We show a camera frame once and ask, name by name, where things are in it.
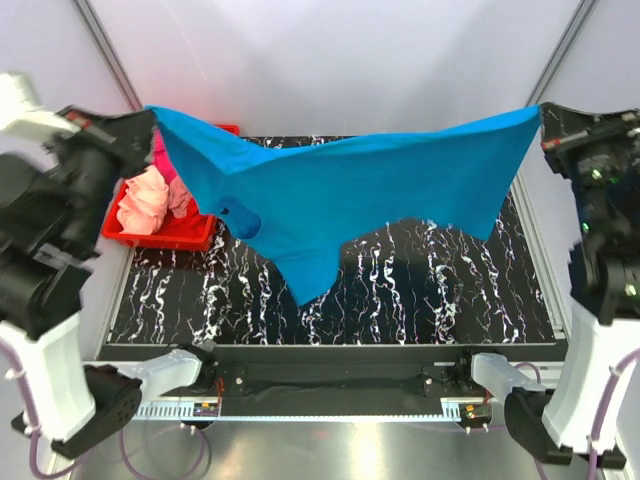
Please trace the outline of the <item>blue t shirt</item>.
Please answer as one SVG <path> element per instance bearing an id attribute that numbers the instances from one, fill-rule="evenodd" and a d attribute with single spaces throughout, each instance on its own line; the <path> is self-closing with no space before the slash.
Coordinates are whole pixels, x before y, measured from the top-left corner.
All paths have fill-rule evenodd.
<path id="1" fill-rule="evenodd" d="M 199 210 L 272 261 L 297 304 L 327 292 L 341 247 L 405 218 L 487 240 L 539 129 L 535 106 L 434 133 L 267 148 L 154 107 Z"/>

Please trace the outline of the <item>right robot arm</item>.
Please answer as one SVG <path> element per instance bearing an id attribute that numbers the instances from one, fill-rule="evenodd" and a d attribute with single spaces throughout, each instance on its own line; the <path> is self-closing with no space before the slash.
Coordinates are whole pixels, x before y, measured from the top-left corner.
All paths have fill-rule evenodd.
<path id="1" fill-rule="evenodd" d="M 466 396 L 488 390 L 504 408 L 513 440 L 536 460 L 591 471 L 621 470 L 617 418 L 639 363 L 639 113 L 587 113 L 540 107 L 541 147 L 568 179 L 581 238 L 570 252 L 572 320 L 555 389 L 508 360 L 478 353 L 454 371 Z"/>

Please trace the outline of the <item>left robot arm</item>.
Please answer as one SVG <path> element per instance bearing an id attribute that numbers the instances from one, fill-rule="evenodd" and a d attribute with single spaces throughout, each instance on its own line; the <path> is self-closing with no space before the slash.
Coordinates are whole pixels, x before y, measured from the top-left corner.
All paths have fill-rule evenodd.
<path id="1" fill-rule="evenodd" d="M 120 180 L 149 163 L 155 127 L 147 110 L 101 116 L 67 107 L 27 132 L 57 160 L 48 171 L 16 153 L 1 157 L 1 346 L 25 402 L 13 427 L 76 459 L 126 426 L 139 406 L 178 388 L 215 386 L 204 351 L 185 346 L 126 368 L 81 359 L 85 263 Z"/>

